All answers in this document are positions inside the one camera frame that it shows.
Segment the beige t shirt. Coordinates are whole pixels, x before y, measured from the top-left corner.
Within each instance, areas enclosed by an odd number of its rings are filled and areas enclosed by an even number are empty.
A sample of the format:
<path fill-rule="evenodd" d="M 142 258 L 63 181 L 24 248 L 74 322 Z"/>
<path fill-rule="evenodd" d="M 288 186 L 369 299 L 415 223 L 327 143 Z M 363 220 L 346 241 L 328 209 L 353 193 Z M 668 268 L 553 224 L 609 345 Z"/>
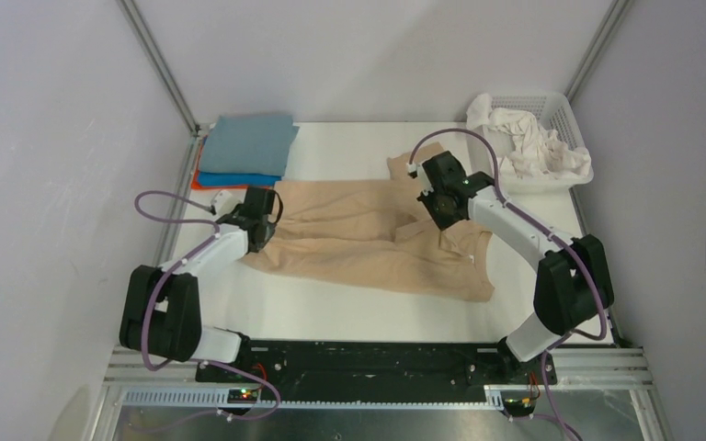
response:
<path fill-rule="evenodd" d="M 440 230 L 418 201 L 409 153 L 376 180 L 281 181 L 274 236 L 243 261 L 256 270 L 353 287 L 487 302 L 492 233 L 469 220 Z"/>

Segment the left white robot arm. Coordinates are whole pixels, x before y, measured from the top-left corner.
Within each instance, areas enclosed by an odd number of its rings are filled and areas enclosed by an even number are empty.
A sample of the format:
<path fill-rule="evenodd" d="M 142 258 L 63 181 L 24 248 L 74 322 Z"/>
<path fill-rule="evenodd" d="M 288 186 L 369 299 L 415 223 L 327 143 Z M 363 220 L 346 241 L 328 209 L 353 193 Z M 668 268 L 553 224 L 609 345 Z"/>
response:
<path fill-rule="evenodd" d="M 221 190 L 207 204 L 173 198 L 203 211 L 199 224 L 211 227 L 211 233 L 180 257 L 132 271 L 120 344 L 139 352 L 151 371 L 171 362 L 217 362 L 228 380 L 244 381 L 254 366 L 252 356 L 241 349 L 246 338 L 204 324 L 202 281 L 260 252 L 273 237 L 284 204 L 277 191 L 263 187 L 249 187 L 243 198 Z"/>

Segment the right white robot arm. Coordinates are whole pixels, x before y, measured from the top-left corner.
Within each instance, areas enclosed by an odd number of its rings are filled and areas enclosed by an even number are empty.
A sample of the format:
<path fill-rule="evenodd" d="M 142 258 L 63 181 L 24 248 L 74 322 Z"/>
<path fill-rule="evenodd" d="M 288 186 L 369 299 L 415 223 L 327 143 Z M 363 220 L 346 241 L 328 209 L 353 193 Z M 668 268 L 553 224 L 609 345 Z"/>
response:
<path fill-rule="evenodd" d="M 466 175 L 449 152 L 411 163 L 407 172 L 421 183 L 417 199 L 441 230 L 459 221 L 482 225 L 536 273 L 533 313 L 498 345 L 496 366 L 503 380 L 522 382 L 534 370 L 533 358 L 583 322 L 606 318 L 614 294 L 598 238 L 575 238 L 546 226 L 509 199 L 490 175 Z"/>

